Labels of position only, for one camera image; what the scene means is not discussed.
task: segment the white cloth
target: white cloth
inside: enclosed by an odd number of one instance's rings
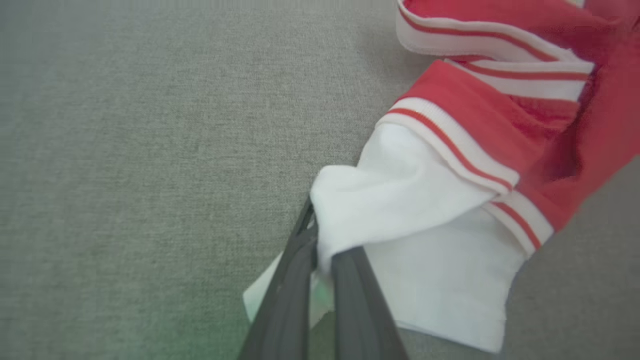
[[[325,167],[311,189],[320,267],[329,272],[336,254],[442,225],[495,195],[457,176],[413,131],[383,124],[357,167]]]
[[[398,326],[500,351],[505,303],[527,255],[479,208],[495,192],[458,177],[409,129],[384,124],[357,167],[324,168],[311,195],[325,272],[333,255],[364,245]],[[250,318],[278,260],[244,293]],[[312,325],[333,307],[330,281],[314,279]]]

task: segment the red and white striped trim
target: red and white striped trim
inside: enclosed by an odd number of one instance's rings
[[[495,22],[425,19],[398,1],[398,39],[407,49],[435,56],[481,55],[511,62],[580,62],[571,51],[514,26]]]
[[[507,72],[477,67],[469,63],[456,63],[450,60],[446,62],[491,85],[503,94],[536,99],[578,101],[588,79],[588,75],[581,73]]]
[[[483,208],[502,222],[518,239],[529,256],[553,235],[554,228],[540,210],[518,191]]]
[[[411,129],[461,177],[499,194],[508,194],[520,180],[515,170],[495,161],[458,122],[431,101],[410,97],[398,101],[378,122]]]
[[[587,81],[593,71],[593,63],[550,62],[550,63],[507,63],[479,60],[461,64],[468,70],[496,78],[520,80],[573,80]]]

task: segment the gray carpet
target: gray carpet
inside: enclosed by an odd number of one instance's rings
[[[0,2],[1,359],[233,359],[317,171],[433,60],[392,1],[229,3]],[[501,355],[403,332],[412,359],[640,358],[638,183],[525,266]]]

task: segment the clothing pile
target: clothing pile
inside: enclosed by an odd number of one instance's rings
[[[405,0],[434,62],[356,167],[320,171],[310,322],[364,247],[397,326],[500,352],[520,267],[640,152],[640,2]],[[255,317],[280,258],[244,294]]]

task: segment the red garment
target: red garment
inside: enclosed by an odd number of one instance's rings
[[[400,98],[433,109],[394,108],[381,121],[435,135],[460,176],[502,195],[486,209],[532,254],[640,152],[640,1],[514,5],[401,4],[403,45],[454,61]]]

